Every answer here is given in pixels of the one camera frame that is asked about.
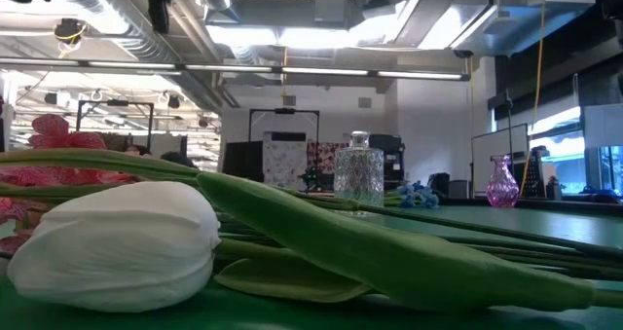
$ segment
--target white tulip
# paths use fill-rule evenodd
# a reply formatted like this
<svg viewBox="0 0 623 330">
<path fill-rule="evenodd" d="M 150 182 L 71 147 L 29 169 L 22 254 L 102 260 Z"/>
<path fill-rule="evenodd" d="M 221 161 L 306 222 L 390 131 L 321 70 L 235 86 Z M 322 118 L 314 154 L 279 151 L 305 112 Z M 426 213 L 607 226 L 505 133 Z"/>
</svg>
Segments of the white tulip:
<svg viewBox="0 0 623 330">
<path fill-rule="evenodd" d="M 155 310 L 205 287 L 218 228 L 212 206 L 190 186 L 124 185 L 44 214 L 7 274 L 34 300 L 101 312 Z"/>
</svg>

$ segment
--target vase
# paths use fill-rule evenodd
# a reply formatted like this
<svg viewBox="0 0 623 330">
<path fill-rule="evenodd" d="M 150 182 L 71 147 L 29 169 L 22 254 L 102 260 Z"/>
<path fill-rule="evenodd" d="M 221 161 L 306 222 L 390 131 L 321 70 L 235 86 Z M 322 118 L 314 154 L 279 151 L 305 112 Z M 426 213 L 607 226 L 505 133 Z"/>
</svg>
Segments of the vase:
<svg viewBox="0 0 623 330">
<path fill-rule="evenodd" d="M 383 207 L 383 151 L 368 147 L 369 136 L 354 131 L 350 146 L 335 152 L 333 189 L 336 198 Z"/>
<path fill-rule="evenodd" d="M 519 187 L 508 170 L 508 155 L 493 156 L 494 174 L 487 185 L 487 199 L 493 207 L 512 208 L 519 198 Z"/>
</svg>

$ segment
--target whiteboard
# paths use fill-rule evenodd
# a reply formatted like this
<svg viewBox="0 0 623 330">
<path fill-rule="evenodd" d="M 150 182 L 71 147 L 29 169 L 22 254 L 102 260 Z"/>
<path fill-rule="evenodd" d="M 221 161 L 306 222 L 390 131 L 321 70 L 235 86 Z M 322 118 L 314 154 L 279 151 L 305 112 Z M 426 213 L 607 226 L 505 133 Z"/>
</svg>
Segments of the whiteboard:
<svg viewBox="0 0 623 330">
<path fill-rule="evenodd" d="M 528 125 L 522 124 L 511 128 L 513 152 L 528 153 Z M 484 195 L 487 192 L 489 179 L 494 173 L 491 156 L 510 154 L 508 128 L 475 136 L 471 139 L 472 162 L 474 164 L 474 194 Z"/>
<path fill-rule="evenodd" d="M 586 148 L 623 145 L 623 103 L 586 106 L 583 113 Z"/>
</svg>

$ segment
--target green table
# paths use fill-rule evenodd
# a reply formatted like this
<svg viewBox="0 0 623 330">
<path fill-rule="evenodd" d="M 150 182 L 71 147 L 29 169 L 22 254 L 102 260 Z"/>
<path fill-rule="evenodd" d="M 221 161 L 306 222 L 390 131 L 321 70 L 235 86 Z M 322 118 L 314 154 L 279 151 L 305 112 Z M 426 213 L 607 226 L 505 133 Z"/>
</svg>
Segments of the green table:
<svg viewBox="0 0 623 330">
<path fill-rule="evenodd" d="M 623 246 L 623 218 L 599 218 L 527 209 L 448 206 L 418 213 L 478 222 L 559 238 Z M 359 217 L 408 231 L 441 236 L 497 238 L 396 218 Z M 601 283 L 623 290 L 623 283 Z M 623 311 L 591 308 L 562 313 L 498 308 L 472 314 L 414 312 L 376 297 L 315 305 L 254 297 L 210 283 L 176 307 L 143 314 L 107 314 L 45 305 L 21 298 L 0 281 L 0 318 L 7 329 L 623 329 Z"/>
</svg>

